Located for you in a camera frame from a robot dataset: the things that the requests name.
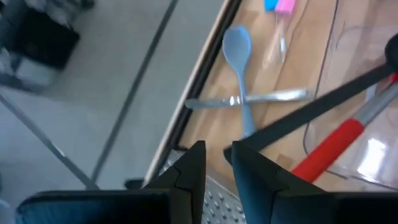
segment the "wooden table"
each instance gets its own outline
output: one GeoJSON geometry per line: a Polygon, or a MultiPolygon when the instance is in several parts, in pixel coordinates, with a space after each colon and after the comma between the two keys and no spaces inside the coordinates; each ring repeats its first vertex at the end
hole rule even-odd
{"type": "MultiPolygon", "coordinates": [[[[225,1],[221,12],[229,1],[225,1]]],[[[274,90],[301,87],[306,87],[315,93],[326,57],[328,40],[338,38],[331,36],[331,27],[343,30],[347,25],[344,19],[335,19],[337,5],[340,4],[339,7],[344,7],[344,10],[341,11],[343,14],[356,13],[353,16],[354,19],[349,23],[354,27],[364,22],[367,24],[369,10],[371,11],[371,8],[374,7],[374,2],[374,0],[352,0],[349,3],[338,0],[297,0],[295,12],[286,25],[285,37],[289,48],[285,62],[264,69],[262,59],[268,48],[268,43],[274,35],[275,15],[264,12],[263,0],[243,0],[233,24],[243,24],[252,38],[252,57],[246,72],[248,93],[264,94],[274,90]],[[354,7],[357,7],[356,12],[352,11],[354,7]]],[[[204,53],[200,55],[198,64],[203,57],[204,53]]],[[[198,64],[192,72],[193,76],[198,71],[198,64]]],[[[339,82],[349,79],[337,78],[339,82]]],[[[188,90],[182,96],[179,107],[183,106],[187,92],[188,90]]],[[[238,80],[220,51],[201,91],[200,99],[226,98],[232,95],[239,95],[238,80]]],[[[255,124],[257,127],[265,126],[306,103],[259,103],[253,105],[255,124]]],[[[285,169],[291,170],[306,156],[303,148],[304,134],[305,127],[303,126],[264,149],[262,154],[285,169]]],[[[208,150],[208,165],[229,180],[233,180],[232,168],[223,157],[223,149],[232,141],[241,138],[241,135],[240,107],[194,111],[179,144],[189,147],[197,140],[205,140],[208,150]]],[[[161,144],[160,149],[164,146],[165,139],[162,141],[163,145],[161,144]]],[[[314,184],[329,191],[359,191],[364,188],[363,182],[347,180],[329,173],[324,173],[314,184]]]]}

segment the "blue plastic spoon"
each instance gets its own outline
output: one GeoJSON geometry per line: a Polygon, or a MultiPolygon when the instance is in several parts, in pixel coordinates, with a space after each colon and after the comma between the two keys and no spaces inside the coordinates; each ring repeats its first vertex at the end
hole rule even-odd
{"type": "MultiPolygon", "coordinates": [[[[241,99],[246,99],[246,85],[244,73],[251,55],[251,39],[249,32],[243,25],[228,28],[223,38],[223,53],[229,66],[235,71],[238,77],[241,99]]],[[[243,102],[243,137],[254,132],[254,121],[250,106],[243,102]]]]}

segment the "floor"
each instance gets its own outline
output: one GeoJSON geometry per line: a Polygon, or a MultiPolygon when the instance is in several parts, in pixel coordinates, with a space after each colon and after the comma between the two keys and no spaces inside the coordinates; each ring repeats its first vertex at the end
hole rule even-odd
{"type": "MultiPolygon", "coordinates": [[[[100,169],[100,188],[121,189],[125,179],[146,174],[222,2],[177,3],[100,169]]],[[[56,83],[39,95],[3,86],[0,94],[91,177],[169,3],[98,0],[74,24],[81,40],[56,83]]],[[[0,197],[11,204],[8,209],[0,207],[0,223],[13,223],[15,207],[35,192],[84,189],[1,104],[0,127],[0,197]]]]}

